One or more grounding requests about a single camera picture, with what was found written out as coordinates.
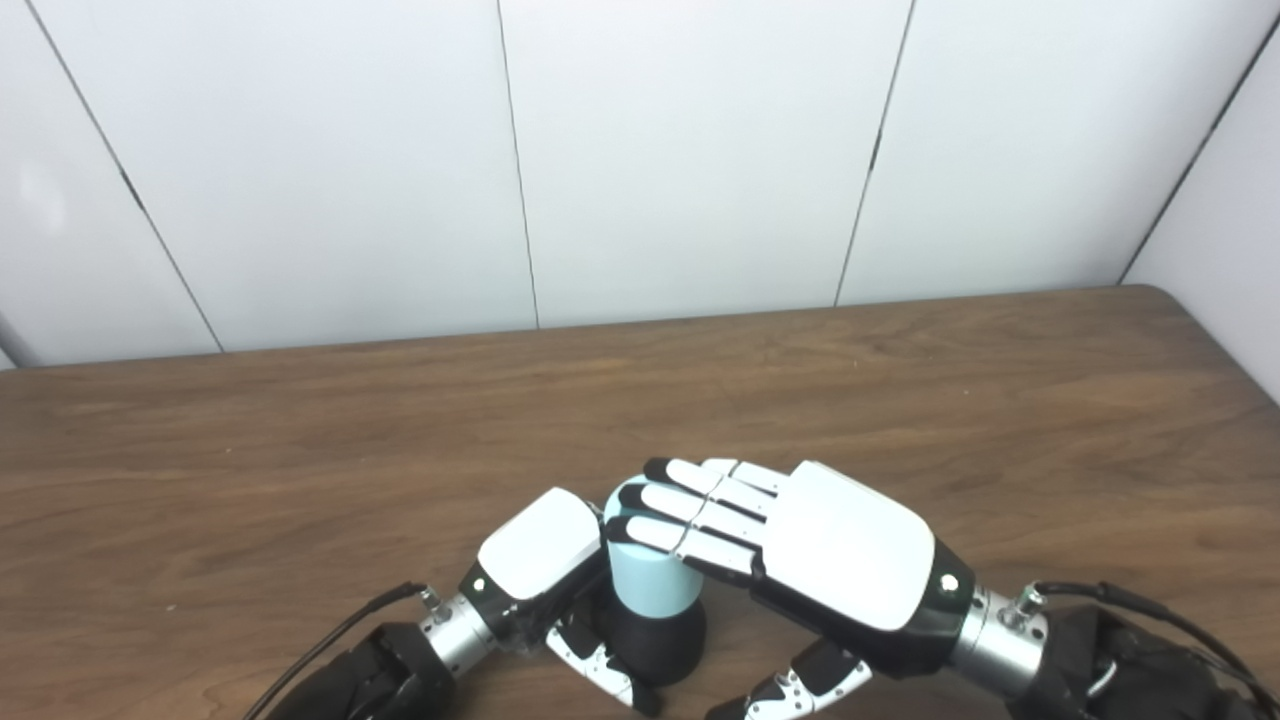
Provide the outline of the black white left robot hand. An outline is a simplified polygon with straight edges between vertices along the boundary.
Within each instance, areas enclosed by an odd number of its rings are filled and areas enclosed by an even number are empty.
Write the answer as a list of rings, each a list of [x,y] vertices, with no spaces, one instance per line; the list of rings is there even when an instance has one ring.
[[[456,676],[498,650],[548,648],[623,706],[657,717],[658,694],[593,624],[594,598],[609,577],[600,511],[553,487],[485,538],[431,644]]]

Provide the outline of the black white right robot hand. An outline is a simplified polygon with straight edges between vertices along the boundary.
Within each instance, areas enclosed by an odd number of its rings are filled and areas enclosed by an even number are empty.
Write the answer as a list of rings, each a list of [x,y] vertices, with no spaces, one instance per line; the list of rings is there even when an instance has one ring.
[[[911,509],[817,461],[654,457],[620,492],[605,538],[744,588],[815,642],[710,719],[800,719],[873,676],[954,664],[974,571]]]

